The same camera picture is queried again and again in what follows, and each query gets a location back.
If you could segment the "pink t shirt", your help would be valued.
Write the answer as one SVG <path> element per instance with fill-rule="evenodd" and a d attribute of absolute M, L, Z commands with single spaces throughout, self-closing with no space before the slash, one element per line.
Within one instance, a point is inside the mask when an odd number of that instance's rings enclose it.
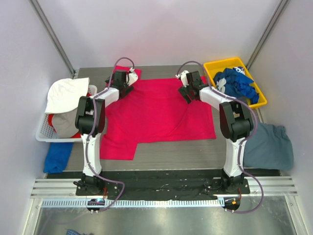
<path fill-rule="evenodd" d="M 216 138 L 212 108 L 179 93 L 177 78 L 140 78 L 126 97 L 106 107 L 100 158 L 133 160 L 139 143 Z"/>

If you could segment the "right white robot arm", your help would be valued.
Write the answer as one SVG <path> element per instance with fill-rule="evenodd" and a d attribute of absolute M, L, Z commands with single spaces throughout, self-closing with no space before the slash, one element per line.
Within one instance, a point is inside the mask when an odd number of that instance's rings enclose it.
<path fill-rule="evenodd" d="M 179 93 L 191 103 L 198 100 L 219 111 L 220 130 L 226 140 L 226 159 L 222 169 L 221 189 L 233 193 L 244 184 L 244 149 L 254 129 L 254 121 L 247 103 L 227 96 L 211 85 L 204 84 L 198 71 L 184 70 L 176 74 L 182 83 Z"/>

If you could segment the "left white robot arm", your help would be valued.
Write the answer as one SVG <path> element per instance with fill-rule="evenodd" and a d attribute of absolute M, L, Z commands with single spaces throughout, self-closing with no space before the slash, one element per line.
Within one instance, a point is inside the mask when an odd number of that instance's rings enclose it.
<path fill-rule="evenodd" d="M 105 108 L 124 98 L 133 89 L 138 80 L 134 68 L 116 70 L 107 80 L 108 86 L 92 96 L 79 99 L 75 118 L 75 127 L 81 135 L 84 149 L 84 168 L 80 181 L 74 182 L 78 196 L 100 195 L 105 189 L 101 178 L 100 139 L 105 128 Z"/>

